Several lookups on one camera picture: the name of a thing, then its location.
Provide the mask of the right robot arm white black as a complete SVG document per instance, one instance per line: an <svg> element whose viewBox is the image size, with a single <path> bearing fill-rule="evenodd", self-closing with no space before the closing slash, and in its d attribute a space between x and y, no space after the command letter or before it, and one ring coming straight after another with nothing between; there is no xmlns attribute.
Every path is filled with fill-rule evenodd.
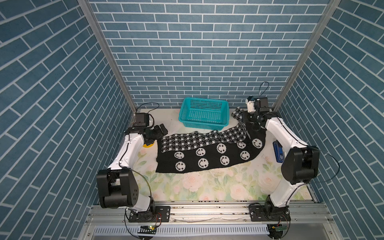
<svg viewBox="0 0 384 240"><path fill-rule="evenodd" d="M275 112L249 113L243 111L244 122L256 124L269 131L282 147L283 178L268 195L264 205L249 205L251 221L273 222L291 220L289 203L298 189L318 175L320 151L304 143Z"/></svg>

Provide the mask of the black white smiley scarf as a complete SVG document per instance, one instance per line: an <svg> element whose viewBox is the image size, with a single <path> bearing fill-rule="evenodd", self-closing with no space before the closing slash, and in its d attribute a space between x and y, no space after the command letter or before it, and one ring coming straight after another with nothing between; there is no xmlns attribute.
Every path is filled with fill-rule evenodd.
<svg viewBox="0 0 384 240"><path fill-rule="evenodd" d="M225 131L174 134L158 140L157 173L185 174L228 168L255 159L263 150L266 129L246 123L237 108L232 117L237 125Z"/></svg>

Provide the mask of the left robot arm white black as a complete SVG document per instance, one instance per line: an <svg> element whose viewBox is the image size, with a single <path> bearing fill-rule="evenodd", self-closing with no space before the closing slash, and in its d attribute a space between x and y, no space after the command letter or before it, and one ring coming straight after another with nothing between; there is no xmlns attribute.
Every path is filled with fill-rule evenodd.
<svg viewBox="0 0 384 240"><path fill-rule="evenodd" d="M136 125L126 130L114 161L98 171L96 177L102 208L129 210L125 217L130 223L169 222L171 207L156 206L152 195L140 194L133 169L143 145L150 145L167 134L163 124L152 128Z"/></svg>

